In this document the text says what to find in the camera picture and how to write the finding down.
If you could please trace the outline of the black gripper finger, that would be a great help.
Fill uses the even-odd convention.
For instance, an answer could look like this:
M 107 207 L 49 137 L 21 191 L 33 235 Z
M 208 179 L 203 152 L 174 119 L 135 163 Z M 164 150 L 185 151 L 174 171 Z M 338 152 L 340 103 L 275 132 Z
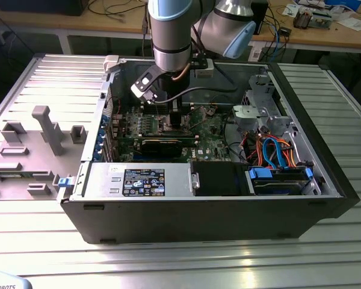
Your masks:
M 170 128 L 172 131 L 181 131 L 182 130 L 182 114 L 180 112 L 171 111 L 169 114 L 170 117 Z

